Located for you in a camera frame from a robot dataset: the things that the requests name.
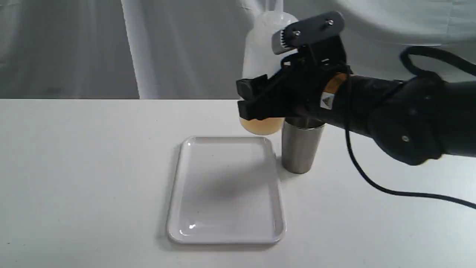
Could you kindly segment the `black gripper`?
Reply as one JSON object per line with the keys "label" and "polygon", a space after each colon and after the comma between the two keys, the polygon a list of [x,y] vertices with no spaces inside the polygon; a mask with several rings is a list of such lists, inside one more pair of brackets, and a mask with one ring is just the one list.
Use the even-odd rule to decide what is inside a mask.
{"label": "black gripper", "polygon": [[244,120],[311,118],[351,131],[367,131],[371,112],[395,87],[394,81],[354,75],[346,63],[340,12],[294,22],[272,35],[275,55],[288,56],[286,74],[236,81],[238,113]]}

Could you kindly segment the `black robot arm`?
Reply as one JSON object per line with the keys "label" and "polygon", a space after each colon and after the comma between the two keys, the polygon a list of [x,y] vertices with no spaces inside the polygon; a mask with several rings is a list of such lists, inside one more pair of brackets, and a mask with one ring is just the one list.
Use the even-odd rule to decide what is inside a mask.
{"label": "black robot arm", "polygon": [[411,46],[400,53],[406,81],[354,75],[340,32],[344,18],[326,12],[292,23],[271,38],[281,60],[270,78],[236,82],[241,118],[311,117],[372,138],[392,158],[418,166],[443,154],[475,156],[475,81],[450,83],[410,56],[442,61],[469,75],[475,64],[448,51]]}

